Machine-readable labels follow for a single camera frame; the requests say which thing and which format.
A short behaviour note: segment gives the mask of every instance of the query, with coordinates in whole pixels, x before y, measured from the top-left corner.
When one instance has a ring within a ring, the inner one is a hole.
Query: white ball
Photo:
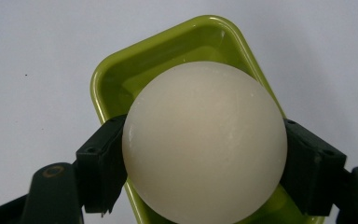
[[[133,187],[177,223],[250,216],[279,184],[287,152],[268,92],[241,70],[212,62],[153,79],[131,106],[122,144]]]

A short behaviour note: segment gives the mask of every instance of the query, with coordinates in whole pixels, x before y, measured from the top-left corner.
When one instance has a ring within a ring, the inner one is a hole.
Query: white background
[[[0,1],[0,204],[98,129],[89,86],[103,58],[202,14],[233,21],[287,117],[358,166],[358,1]],[[85,221],[135,223],[125,194]]]

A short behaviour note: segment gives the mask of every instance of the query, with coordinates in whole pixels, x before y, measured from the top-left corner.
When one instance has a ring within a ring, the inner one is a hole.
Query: green rectangular dish
[[[90,91],[101,123],[127,114],[136,96],[154,77],[178,64],[196,61],[239,68],[257,80],[279,106],[239,29],[221,17],[199,16],[118,51],[98,65]],[[129,179],[125,189],[138,223],[172,223],[142,201]],[[279,186],[262,207],[239,223],[317,224],[323,221],[322,217],[301,215]]]

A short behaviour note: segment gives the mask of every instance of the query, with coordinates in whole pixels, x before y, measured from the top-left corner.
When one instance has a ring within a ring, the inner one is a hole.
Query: green plastic
[[[226,63],[239,68],[256,79],[279,106],[239,29],[221,17],[199,16],[116,52],[98,65],[90,90],[101,123],[128,113],[136,96],[154,77],[178,64],[195,61]],[[138,223],[172,223],[142,201],[129,179],[125,188]],[[279,186],[262,207],[239,223],[319,224],[323,221],[322,217],[301,215]]]

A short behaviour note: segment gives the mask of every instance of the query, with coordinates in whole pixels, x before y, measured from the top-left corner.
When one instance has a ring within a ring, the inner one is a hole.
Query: ball
[[[232,66],[195,62],[154,78],[127,116],[129,179],[154,211],[176,223],[250,216],[282,176],[287,142],[269,93]]]

